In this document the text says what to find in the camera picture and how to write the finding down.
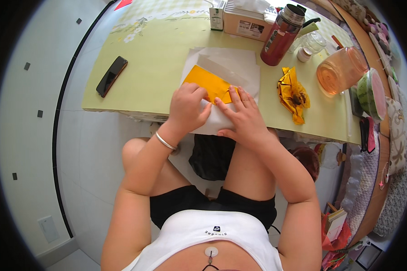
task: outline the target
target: paper stack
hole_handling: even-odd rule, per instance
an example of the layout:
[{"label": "paper stack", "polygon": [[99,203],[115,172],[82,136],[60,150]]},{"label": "paper stack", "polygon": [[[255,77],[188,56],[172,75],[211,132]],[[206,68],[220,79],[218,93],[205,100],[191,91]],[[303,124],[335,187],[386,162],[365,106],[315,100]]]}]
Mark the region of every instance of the paper stack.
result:
[{"label": "paper stack", "polygon": [[324,232],[327,232],[327,237],[330,241],[334,241],[338,238],[342,226],[344,225],[345,218],[347,218],[347,212],[342,208],[327,217]]},{"label": "paper stack", "polygon": [[[243,87],[258,103],[261,69],[256,64],[255,51],[216,47],[195,47],[190,49],[185,61],[180,85],[195,65],[236,87]],[[207,103],[208,101],[202,100],[201,109]],[[232,103],[228,104],[228,107],[235,111]],[[205,125],[192,133],[217,134],[218,130],[226,128],[232,129],[232,122],[217,106],[212,105],[211,114]]]}]

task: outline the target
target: person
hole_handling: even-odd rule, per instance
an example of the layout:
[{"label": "person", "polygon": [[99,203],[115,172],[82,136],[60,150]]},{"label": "person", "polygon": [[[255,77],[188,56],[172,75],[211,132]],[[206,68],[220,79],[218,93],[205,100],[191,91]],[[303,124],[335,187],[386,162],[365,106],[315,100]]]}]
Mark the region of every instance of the person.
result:
[{"label": "person", "polygon": [[[237,143],[216,200],[168,160],[172,148],[210,115],[211,103],[200,111],[206,89],[184,83],[174,92],[158,135],[125,144],[125,176],[103,246],[102,270],[320,269],[321,215],[311,176],[274,129],[267,129],[250,94],[232,86],[229,93],[236,112],[218,98],[216,104],[235,130],[217,135]],[[267,234],[276,218],[276,187],[288,202],[278,248]],[[152,243],[151,220],[161,229]]]}]

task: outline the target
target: finger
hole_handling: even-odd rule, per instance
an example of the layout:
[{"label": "finger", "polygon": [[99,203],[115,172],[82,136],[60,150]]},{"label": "finger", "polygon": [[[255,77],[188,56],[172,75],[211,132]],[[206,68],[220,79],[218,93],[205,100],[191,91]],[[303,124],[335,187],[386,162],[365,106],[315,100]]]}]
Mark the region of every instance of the finger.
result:
[{"label": "finger", "polygon": [[206,91],[205,88],[198,88],[193,92],[193,95],[196,95],[196,97],[199,98],[199,100],[202,100],[206,96],[208,96],[208,92]]},{"label": "finger", "polygon": [[231,100],[237,112],[240,111],[241,109],[244,109],[244,105],[241,102],[241,99],[239,98],[237,92],[235,91],[235,88],[232,85],[229,86],[229,95],[231,96]]},{"label": "finger", "polygon": [[208,119],[208,117],[210,116],[210,113],[211,113],[211,106],[212,106],[212,103],[208,103],[208,104],[204,107],[204,109],[202,110],[202,113],[199,115],[199,120],[200,120],[202,123],[205,123],[206,120]]},{"label": "finger", "polygon": [[216,102],[216,105],[220,111],[222,111],[222,113],[232,121],[232,118],[236,113],[232,111],[224,102],[222,102],[219,97],[216,97],[214,101]]},{"label": "finger", "polygon": [[230,138],[236,141],[237,133],[229,129],[223,129],[217,132],[217,136]]},{"label": "finger", "polygon": [[247,94],[247,96],[249,97],[249,101],[250,104],[252,105],[253,108],[258,109],[258,105],[256,104],[255,99],[252,97],[252,95],[250,95],[249,93]]},{"label": "finger", "polygon": [[188,93],[193,93],[195,90],[199,88],[199,85],[196,83],[189,83],[186,85],[181,86],[180,90]]},{"label": "finger", "polygon": [[247,92],[242,88],[238,87],[238,93],[243,102],[245,108],[251,108],[252,104],[250,103],[249,97],[247,96]]}]

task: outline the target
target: yellow paper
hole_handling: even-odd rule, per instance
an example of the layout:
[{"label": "yellow paper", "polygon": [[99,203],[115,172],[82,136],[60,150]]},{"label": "yellow paper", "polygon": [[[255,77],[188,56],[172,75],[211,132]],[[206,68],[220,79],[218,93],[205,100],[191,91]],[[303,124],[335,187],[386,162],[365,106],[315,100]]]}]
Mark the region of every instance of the yellow paper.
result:
[{"label": "yellow paper", "polygon": [[310,107],[305,88],[297,81],[296,68],[283,67],[285,75],[277,82],[280,103],[293,114],[295,124],[304,124],[303,108]]},{"label": "yellow paper", "polygon": [[184,82],[196,83],[201,88],[206,88],[209,101],[214,105],[216,104],[214,101],[216,97],[219,97],[225,104],[232,102],[229,95],[230,84],[197,65],[191,69],[190,73],[184,79]]}]

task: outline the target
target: smartphone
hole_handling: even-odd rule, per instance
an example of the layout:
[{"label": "smartphone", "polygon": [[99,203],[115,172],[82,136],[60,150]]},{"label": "smartphone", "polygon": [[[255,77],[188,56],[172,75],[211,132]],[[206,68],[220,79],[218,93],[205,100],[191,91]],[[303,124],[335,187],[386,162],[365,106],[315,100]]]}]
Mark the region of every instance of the smartphone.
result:
[{"label": "smartphone", "polygon": [[113,85],[114,81],[127,64],[128,61],[123,59],[122,57],[118,56],[118,58],[116,58],[116,60],[110,66],[109,70],[104,74],[103,78],[98,84],[98,87],[96,88],[98,94],[101,95],[101,97],[105,97],[111,85]]}]

